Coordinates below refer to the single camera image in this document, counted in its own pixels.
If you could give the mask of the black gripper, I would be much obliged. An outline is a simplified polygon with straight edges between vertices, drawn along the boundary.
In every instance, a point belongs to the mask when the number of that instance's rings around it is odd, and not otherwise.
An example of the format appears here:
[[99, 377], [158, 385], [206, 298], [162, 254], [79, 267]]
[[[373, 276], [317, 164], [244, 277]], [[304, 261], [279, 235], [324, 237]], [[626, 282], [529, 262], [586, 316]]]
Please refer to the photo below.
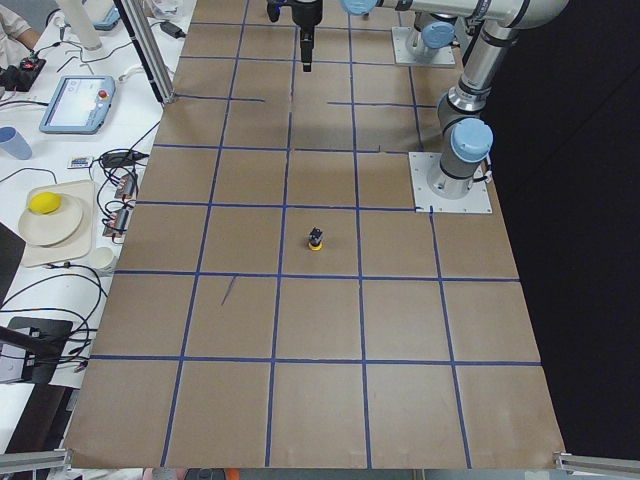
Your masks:
[[[321, 0], [268, 0], [266, 12], [272, 23], [279, 20], [280, 11], [284, 7], [291, 9], [292, 20], [297, 26], [317, 26], [321, 23]], [[313, 62], [312, 28], [300, 28], [300, 53], [303, 71], [305, 73], [311, 72]]]

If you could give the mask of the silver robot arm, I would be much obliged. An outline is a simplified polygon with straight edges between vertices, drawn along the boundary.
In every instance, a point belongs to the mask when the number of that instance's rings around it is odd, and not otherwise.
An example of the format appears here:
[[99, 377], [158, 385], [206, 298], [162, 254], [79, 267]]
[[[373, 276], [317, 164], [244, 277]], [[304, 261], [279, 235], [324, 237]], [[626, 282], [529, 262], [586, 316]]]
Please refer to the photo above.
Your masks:
[[[304, 72], [312, 70], [315, 28], [323, 19], [323, 4], [318, 1], [267, 1], [266, 13], [278, 22], [281, 10], [291, 9], [291, 18], [300, 29], [300, 54]], [[416, 11], [412, 27], [393, 27], [395, 63], [405, 66], [453, 67], [451, 45], [456, 40], [456, 18], [449, 14]]]
[[478, 165], [491, 149], [493, 133], [479, 115], [486, 105], [492, 80], [521, 30], [549, 23], [568, 5], [566, 1], [343, 1], [352, 15], [376, 7], [445, 14], [481, 20], [483, 26], [471, 48], [458, 84], [440, 100], [442, 153], [427, 173], [429, 188], [446, 199], [467, 195]]

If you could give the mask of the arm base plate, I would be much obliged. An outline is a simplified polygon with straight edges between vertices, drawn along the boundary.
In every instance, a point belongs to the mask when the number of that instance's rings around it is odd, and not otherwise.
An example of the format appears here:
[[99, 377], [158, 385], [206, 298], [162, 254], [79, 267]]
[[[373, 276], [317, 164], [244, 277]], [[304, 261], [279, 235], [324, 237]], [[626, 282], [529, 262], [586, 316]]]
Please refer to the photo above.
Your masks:
[[478, 166], [467, 179], [454, 179], [441, 169], [441, 154], [410, 152], [414, 209], [425, 213], [491, 214], [488, 187]]
[[395, 63], [405, 66], [453, 68], [455, 58], [450, 44], [455, 39], [452, 24], [437, 21], [421, 30], [393, 27], [392, 41]]

